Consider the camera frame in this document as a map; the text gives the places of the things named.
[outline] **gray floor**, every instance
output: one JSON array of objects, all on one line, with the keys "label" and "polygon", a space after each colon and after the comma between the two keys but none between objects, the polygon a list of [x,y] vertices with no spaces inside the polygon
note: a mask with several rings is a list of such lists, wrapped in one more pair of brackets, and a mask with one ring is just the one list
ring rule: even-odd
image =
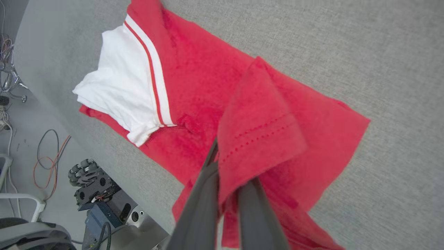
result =
[{"label": "gray floor", "polygon": [[[348,249],[444,249],[444,1],[163,2],[372,119],[353,160],[311,211],[334,239]],[[81,115],[71,93],[97,68],[100,34],[122,24],[128,3],[30,1],[14,58],[42,104],[171,231],[182,186],[125,138]]]},{"label": "gray floor", "polygon": [[[28,193],[45,198],[51,191],[53,180],[46,190],[35,187],[32,179],[32,169],[36,163],[37,145],[44,132],[48,129],[55,129],[59,134],[60,145],[63,143],[68,133],[63,126],[36,100],[29,91],[24,89],[14,90],[15,94],[25,93],[28,101],[12,101],[8,110],[9,120],[14,128],[14,137],[11,145],[11,156],[14,162],[11,166],[12,181],[20,193]],[[0,152],[6,152],[10,134],[7,131],[0,133]],[[57,154],[56,140],[54,134],[45,137],[41,146],[41,156],[54,158]],[[72,187],[67,178],[67,171],[85,158],[89,158],[85,152],[72,138],[59,162],[59,178],[57,189],[51,199],[48,200],[45,211],[41,214],[41,219],[45,222],[53,222],[65,227],[75,240],[82,240],[85,228],[86,212],[77,211],[73,194],[76,190]],[[47,166],[51,166],[49,161],[45,161]],[[49,170],[40,167],[36,169],[37,183],[43,185],[48,179]],[[8,192],[13,189],[8,182]],[[17,214],[16,201],[12,202],[14,211]],[[23,218],[30,220],[35,209],[35,203],[31,200],[20,200]],[[0,200],[0,218],[10,217],[11,207],[7,200]]]}]

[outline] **red towel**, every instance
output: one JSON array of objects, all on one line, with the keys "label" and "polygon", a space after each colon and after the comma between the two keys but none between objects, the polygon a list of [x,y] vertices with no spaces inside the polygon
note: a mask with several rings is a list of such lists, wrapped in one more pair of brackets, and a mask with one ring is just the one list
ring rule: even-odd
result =
[{"label": "red towel", "polygon": [[[185,185],[173,207],[176,219],[217,135],[223,246],[239,244],[235,190],[259,176],[292,249],[341,249],[307,211],[348,164],[369,120],[157,0],[133,0],[128,15],[152,41],[162,65],[167,103],[156,94],[159,121],[167,105],[176,126],[152,133],[140,150]],[[151,75],[158,81],[155,69]],[[107,114],[86,106],[80,111],[128,134]]]}]

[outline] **black cable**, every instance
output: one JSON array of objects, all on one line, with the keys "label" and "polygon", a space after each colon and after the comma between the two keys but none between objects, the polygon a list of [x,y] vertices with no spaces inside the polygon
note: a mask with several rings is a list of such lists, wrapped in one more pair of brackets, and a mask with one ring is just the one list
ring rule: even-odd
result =
[{"label": "black cable", "polygon": [[57,132],[56,132],[55,130],[53,130],[53,129],[48,129],[48,130],[43,134],[42,138],[40,139],[39,145],[37,146],[37,161],[39,162],[39,165],[40,165],[42,168],[46,169],[46,170],[50,170],[51,167],[50,167],[50,168],[45,168],[45,167],[43,166],[43,164],[40,162],[40,145],[42,144],[43,139],[45,138],[46,134],[47,134],[49,131],[53,131],[54,134],[55,134],[55,137],[57,138],[57,153],[59,152],[59,135],[57,134]]},{"label": "black cable", "polygon": [[79,245],[83,245],[83,242],[75,241],[75,240],[73,240],[73,239],[71,239],[71,241],[72,241],[72,243],[79,244]]},{"label": "black cable", "polygon": [[[62,157],[63,152],[65,152],[65,148],[66,148],[66,146],[68,145],[69,140],[71,140],[71,136],[68,137],[68,139],[66,139],[65,145],[63,146],[62,150],[60,151],[58,157],[57,157],[56,159],[54,159],[54,174],[55,174],[55,181],[57,181],[57,178],[58,178],[57,172],[59,171],[59,161],[60,161],[60,158]],[[55,189],[56,189],[56,187],[53,187],[53,188],[52,188],[52,191],[51,191],[52,194],[54,193]]]},{"label": "black cable", "polygon": [[108,227],[108,244],[107,244],[107,250],[110,250],[111,248],[111,225],[108,222],[105,222],[102,226],[102,230],[100,231],[100,237],[99,240],[97,242],[97,247],[95,249],[99,249],[100,245],[102,244],[103,241],[103,234],[105,233],[105,228]]}]

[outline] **white stripe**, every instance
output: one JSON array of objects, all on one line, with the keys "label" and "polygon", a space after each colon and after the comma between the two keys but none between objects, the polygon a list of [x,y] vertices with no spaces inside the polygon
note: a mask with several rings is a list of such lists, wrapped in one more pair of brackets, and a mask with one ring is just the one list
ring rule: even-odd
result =
[{"label": "white stripe", "polygon": [[134,48],[137,48],[140,51],[140,55],[141,55],[140,59],[142,59],[144,62],[143,72],[147,76],[146,88],[151,96],[151,106],[155,112],[155,115],[153,116],[153,118],[156,121],[156,124],[158,124],[159,126],[162,126],[160,124],[159,116],[157,114],[157,103],[156,103],[156,98],[154,95],[153,80],[152,80],[152,78],[154,76],[151,75],[150,60],[148,59],[148,56],[146,56],[146,55],[143,56],[144,54],[146,54],[145,49],[143,48],[143,45],[140,43],[140,41],[137,39],[137,37],[133,34],[133,32],[131,32],[131,30],[129,30],[125,24],[123,24],[122,27],[123,27],[125,34],[127,34],[134,41],[134,44],[129,44],[128,46],[134,46]]},{"label": "white stripe", "polygon": [[157,53],[157,50],[154,47],[151,39],[129,15],[127,15],[125,21],[131,27],[131,29],[133,29],[134,32],[140,37],[151,55],[151,61],[153,62],[154,69],[154,78],[156,81],[157,96],[159,97],[160,114],[162,116],[163,123],[168,126],[174,125],[173,121],[171,120],[167,89],[165,88],[165,81],[163,79],[162,65],[160,63],[159,54]]}]

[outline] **wire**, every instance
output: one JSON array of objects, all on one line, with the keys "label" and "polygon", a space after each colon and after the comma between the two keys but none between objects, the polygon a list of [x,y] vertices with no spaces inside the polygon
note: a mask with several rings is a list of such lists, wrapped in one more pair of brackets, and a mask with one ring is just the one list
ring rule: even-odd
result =
[{"label": "wire", "polygon": [[105,233],[105,228],[108,227],[108,244],[107,244],[107,250],[110,250],[111,248],[111,225],[109,222],[105,222],[102,226],[102,231],[100,231],[100,237],[99,240],[97,242],[97,246],[95,249],[99,249],[100,245],[102,244],[103,241],[103,234]]},{"label": "wire", "polygon": [[[9,127],[9,132],[11,133],[11,136],[9,137],[9,143],[8,143],[8,156],[11,156],[11,143],[12,143],[12,135],[14,134],[14,129],[11,126],[10,123],[8,123],[8,119],[9,119],[9,115],[5,110],[4,106],[0,106],[0,120],[3,121],[4,124],[6,124]],[[11,183],[12,187],[14,188],[16,194],[18,193],[17,187],[16,185],[14,185],[14,183],[12,182],[12,178],[11,178],[11,167],[8,168],[8,178],[9,178],[9,182]],[[8,192],[8,184],[6,183],[6,181],[4,182],[5,185],[5,192]],[[11,203],[11,199],[9,199],[9,204],[11,205],[11,210],[12,210],[12,214],[15,217],[14,214],[14,208],[12,207],[12,203]],[[17,199],[17,209],[19,211],[19,217],[22,218],[22,212],[20,209],[20,201],[19,199]]]},{"label": "wire", "polygon": [[[51,181],[52,172],[54,171],[54,176],[55,176],[55,177],[54,177],[54,185],[53,185],[53,188],[52,188],[52,192],[51,192],[51,194],[48,195],[45,199],[43,199],[44,201],[47,201],[49,198],[51,198],[51,196],[52,196],[52,195],[54,194],[54,192],[56,191],[56,187],[57,187],[57,176],[58,176],[58,174],[57,174],[58,163],[59,163],[59,160],[60,160],[60,156],[61,156],[62,153],[65,151],[66,144],[67,144],[67,142],[68,142],[70,139],[71,139],[71,136],[68,135],[68,136],[66,137],[65,141],[63,142],[62,147],[61,147],[60,150],[58,151],[56,157],[54,158],[54,160],[52,160],[51,158],[49,158],[49,157],[47,157],[47,156],[44,156],[44,157],[38,158],[36,164],[34,165],[34,169],[33,169],[33,171],[32,171],[32,177],[33,177],[33,179],[34,179],[34,184],[35,184],[35,186],[38,187],[39,189],[45,189],[45,188],[48,187],[49,182]],[[36,181],[36,167],[37,167],[37,164],[40,162],[40,160],[43,159],[43,158],[47,158],[47,159],[49,159],[49,160],[52,162],[52,165],[51,165],[51,168],[50,168],[50,173],[49,173],[49,176],[48,176],[48,181],[46,182],[46,186],[45,186],[45,187],[40,187],[40,186],[37,184],[37,181]]]},{"label": "wire", "polygon": [[81,241],[75,241],[75,240],[71,239],[71,242],[75,243],[75,244],[83,245],[83,242],[81,242]]},{"label": "wire", "polygon": [[[8,63],[9,57],[11,56],[13,49],[14,49],[14,44],[12,44],[12,40],[9,38],[8,35],[3,34],[3,32],[2,32],[1,33],[0,61],[5,64]],[[12,82],[11,85],[8,85],[7,88],[5,88],[7,83],[11,83],[11,82],[12,82],[12,75],[7,73],[4,82],[2,82],[2,85],[0,86],[0,92],[7,92],[8,93],[8,92],[12,91],[17,86],[16,81]]]},{"label": "wire", "polygon": [[46,169],[46,170],[50,170],[51,168],[45,168],[45,166],[43,166],[43,164],[40,162],[40,145],[42,144],[42,141],[43,141],[43,139],[45,138],[46,134],[47,134],[48,132],[51,132],[51,131],[53,131],[54,134],[55,134],[55,137],[56,137],[56,139],[57,139],[57,152],[59,151],[59,135],[58,135],[57,132],[56,132],[55,130],[53,130],[53,129],[48,129],[48,130],[43,134],[42,138],[40,139],[39,145],[37,146],[37,162],[39,163],[39,165],[40,165],[42,168],[44,168],[44,169]]}]

